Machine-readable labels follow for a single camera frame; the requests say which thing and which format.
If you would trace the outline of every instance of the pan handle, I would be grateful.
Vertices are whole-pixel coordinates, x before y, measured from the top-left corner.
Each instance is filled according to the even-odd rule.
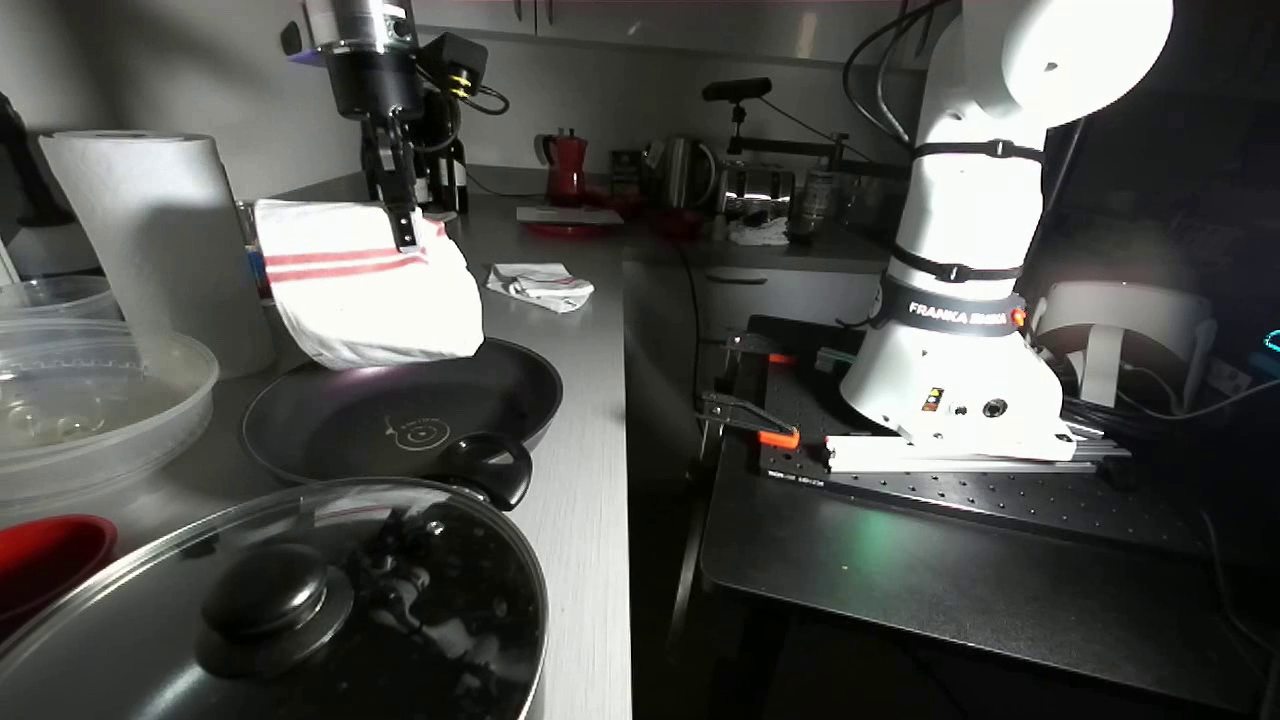
[[[504,511],[525,501],[532,477],[532,455],[513,437],[458,437],[439,462],[449,485],[482,492]]]

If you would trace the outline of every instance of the red stripe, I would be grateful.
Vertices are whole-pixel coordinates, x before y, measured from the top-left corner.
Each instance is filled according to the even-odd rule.
[[[375,257],[399,257],[394,246],[358,246],[358,252],[287,252],[287,257],[263,257],[269,263],[335,263],[335,259],[375,259]]]
[[[293,283],[293,281],[335,281],[335,277],[375,277],[375,272],[393,272],[393,266],[409,266],[409,263],[427,263],[418,257],[399,257],[399,259],[386,259],[386,263],[347,263],[347,266],[296,266],[296,272],[270,272],[269,266],[269,281],[270,283]]]

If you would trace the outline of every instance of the white towel with red stripe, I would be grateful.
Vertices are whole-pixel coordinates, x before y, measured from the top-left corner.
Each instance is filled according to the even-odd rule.
[[[375,205],[251,205],[263,272],[293,341],[322,368],[386,368],[472,357],[482,306],[439,219],[412,216],[399,252]]]

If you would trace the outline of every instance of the black frying pan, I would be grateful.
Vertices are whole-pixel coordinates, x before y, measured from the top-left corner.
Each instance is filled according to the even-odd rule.
[[[239,441],[278,481],[427,477],[514,506],[529,446],[562,397],[559,370],[504,341],[476,357],[329,370],[303,363],[243,410]]]

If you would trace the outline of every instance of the stainless steel pot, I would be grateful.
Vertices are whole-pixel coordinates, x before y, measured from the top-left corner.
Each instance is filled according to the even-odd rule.
[[[540,564],[445,485],[322,485],[194,519],[0,648],[4,714],[529,714]]]

